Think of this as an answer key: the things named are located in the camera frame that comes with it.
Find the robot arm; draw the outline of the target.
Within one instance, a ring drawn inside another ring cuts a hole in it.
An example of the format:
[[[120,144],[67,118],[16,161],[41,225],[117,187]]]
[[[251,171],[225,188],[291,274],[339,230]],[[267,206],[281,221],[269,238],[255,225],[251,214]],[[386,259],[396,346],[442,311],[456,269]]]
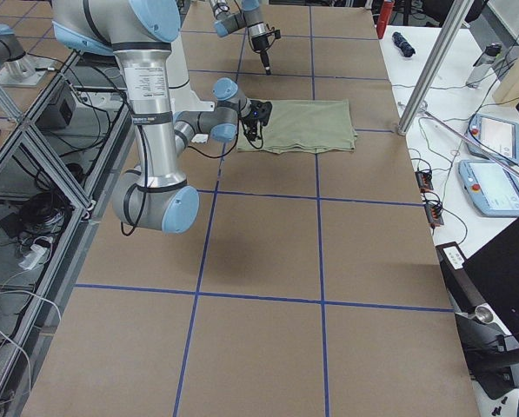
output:
[[[272,104],[249,99],[224,77],[213,87],[213,109],[172,110],[169,79],[186,73],[175,65],[183,48],[174,1],[54,1],[51,8],[56,39],[72,50],[113,56],[127,89],[140,163],[116,184],[116,216],[133,228],[185,232],[196,219],[199,194],[177,158],[197,135],[260,139]]]
[[[214,29],[219,37],[226,37],[239,30],[246,29],[252,51],[260,56],[265,74],[271,75],[268,50],[281,38],[280,30],[270,27],[263,20],[259,1],[242,1],[237,5],[238,11],[231,12],[230,6],[223,0],[209,1],[213,17]]]

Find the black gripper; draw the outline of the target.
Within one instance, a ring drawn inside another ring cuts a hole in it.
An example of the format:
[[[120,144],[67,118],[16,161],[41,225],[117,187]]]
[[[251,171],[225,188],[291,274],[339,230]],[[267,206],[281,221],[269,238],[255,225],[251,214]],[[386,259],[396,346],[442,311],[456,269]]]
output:
[[[255,142],[258,138],[258,128],[264,127],[269,123],[272,111],[272,102],[248,100],[240,115],[243,123],[243,133],[248,142]]]
[[[260,59],[265,71],[265,74],[267,76],[271,75],[271,66],[269,61],[269,55],[268,50],[270,48],[271,42],[270,39],[272,38],[272,35],[270,32],[267,32],[265,34],[261,34],[258,36],[253,36],[251,41],[251,47],[254,52],[257,54],[260,54]]]

